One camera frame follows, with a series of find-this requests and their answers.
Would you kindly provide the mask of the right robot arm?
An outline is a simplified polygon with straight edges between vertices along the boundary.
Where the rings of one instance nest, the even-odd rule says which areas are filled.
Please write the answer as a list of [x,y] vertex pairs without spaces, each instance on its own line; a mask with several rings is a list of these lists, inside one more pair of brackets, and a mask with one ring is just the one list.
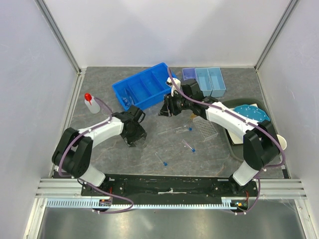
[[212,96],[204,96],[194,79],[182,83],[177,78],[169,77],[166,84],[171,92],[164,96],[160,116],[171,117],[183,110],[191,110],[196,116],[222,126],[242,140],[244,161],[228,183],[232,195],[244,193],[248,182],[270,166],[278,155],[284,154],[269,120],[258,122],[229,109]]

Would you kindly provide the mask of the blue safety goggles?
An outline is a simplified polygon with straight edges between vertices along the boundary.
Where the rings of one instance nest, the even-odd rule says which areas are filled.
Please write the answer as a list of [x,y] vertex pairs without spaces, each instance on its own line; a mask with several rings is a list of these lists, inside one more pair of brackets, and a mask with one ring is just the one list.
[[124,88],[124,93],[122,97],[125,108],[129,108],[131,105],[135,105],[135,97],[131,90]]

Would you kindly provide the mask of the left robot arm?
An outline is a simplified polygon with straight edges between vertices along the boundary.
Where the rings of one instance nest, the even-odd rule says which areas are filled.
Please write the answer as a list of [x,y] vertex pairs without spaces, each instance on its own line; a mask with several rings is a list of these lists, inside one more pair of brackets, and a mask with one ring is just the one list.
[[91,161],[95,146],[114,136],[121,136],[129,147],[146,139],[147,133],[141,125],[146,114],[132,105],[127,111],[115,112],[104,121],[83,129],[67,128],[55,149],[52,162],[58,167],[61,177],[72,176],[87,184],[99,196],[109,192],[106,175],[94,167]]

